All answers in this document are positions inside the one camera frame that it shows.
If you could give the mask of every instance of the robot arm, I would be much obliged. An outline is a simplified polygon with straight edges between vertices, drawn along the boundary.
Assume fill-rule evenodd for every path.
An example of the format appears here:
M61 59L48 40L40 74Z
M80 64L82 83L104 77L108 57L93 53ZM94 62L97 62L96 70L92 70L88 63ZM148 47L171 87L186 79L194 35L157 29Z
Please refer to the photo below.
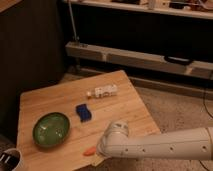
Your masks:
M128 138L128 125L111 123L97 145L105 157L212 160L213 127Z

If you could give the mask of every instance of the small carrot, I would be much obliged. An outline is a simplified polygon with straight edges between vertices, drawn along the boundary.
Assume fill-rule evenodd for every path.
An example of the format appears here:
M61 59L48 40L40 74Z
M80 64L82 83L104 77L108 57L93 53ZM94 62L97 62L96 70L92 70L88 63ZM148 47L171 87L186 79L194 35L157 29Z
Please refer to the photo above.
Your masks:
M93 147L90 147L89 149L87 149L87 150L83 153L83 155L84 155L84 156L92 156L92 155L95 154L95 152L96 152L96 147L93 146Z

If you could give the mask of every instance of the wooden tabletop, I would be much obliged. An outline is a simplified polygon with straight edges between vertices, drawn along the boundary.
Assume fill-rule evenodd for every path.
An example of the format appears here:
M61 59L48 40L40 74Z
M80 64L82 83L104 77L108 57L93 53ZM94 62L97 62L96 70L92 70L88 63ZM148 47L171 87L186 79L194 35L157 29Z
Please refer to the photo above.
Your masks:
M17 4L20 1L21 0L0 0L0 13Z
M116 84L116 96L87 99L86 92L98 86ZM86 103L92 120L80 122L75 107ZM69 137L54 149L37 148L32 139L33 126L49 112L66 114L71 122ZM158 133L159 128L123 71L71 81L21 95L17 148L30 171L70 171L90 165L92 157L83 152L95 146L111 121L129 125L130 137Z

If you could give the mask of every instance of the green bowl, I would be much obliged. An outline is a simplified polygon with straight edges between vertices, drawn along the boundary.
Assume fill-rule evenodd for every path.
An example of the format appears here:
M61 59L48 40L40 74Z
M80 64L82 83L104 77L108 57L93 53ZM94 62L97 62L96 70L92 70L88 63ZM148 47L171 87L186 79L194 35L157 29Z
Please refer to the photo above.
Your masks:
M53 112L41 117L33 128L34 142L44 148L61 144L67 137L70 122L66 115Z

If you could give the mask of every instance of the gray floor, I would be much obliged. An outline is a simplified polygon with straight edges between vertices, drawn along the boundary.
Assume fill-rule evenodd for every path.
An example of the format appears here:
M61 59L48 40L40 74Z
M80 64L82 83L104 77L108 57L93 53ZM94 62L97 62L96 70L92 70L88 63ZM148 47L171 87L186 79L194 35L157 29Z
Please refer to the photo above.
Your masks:
M82 77L65 74L63 82L81 79ZM188 128L213 126L213 119L206 113L200 98L178 95L154 89L136 87L150 114L162 132ZM206 101L213 113L213 101ZM12 147L6 138L0 136L0 152ZM213 171L213 162L203 162ZM98 167L88 166L79 171L205 171L198 161L166 159L108 159Z

